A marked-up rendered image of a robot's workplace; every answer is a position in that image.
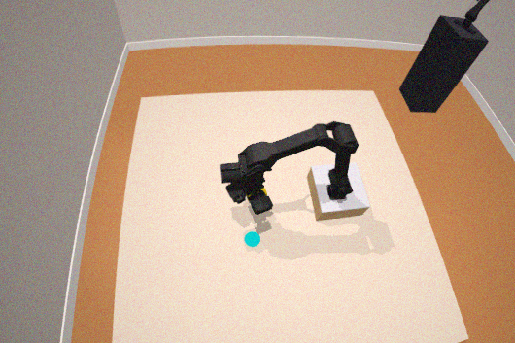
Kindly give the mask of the cyan circle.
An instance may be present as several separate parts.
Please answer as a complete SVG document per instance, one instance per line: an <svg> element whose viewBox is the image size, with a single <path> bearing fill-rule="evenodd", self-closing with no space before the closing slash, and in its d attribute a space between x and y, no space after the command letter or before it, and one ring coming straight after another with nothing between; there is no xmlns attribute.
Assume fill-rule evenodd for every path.
<svg viewBox="0 0 515 343"><path fill-rule="evenodd" d="M255 232L249 232L245 235L244 241L248 246L257 246L260 242L260 236Z"/></svg>

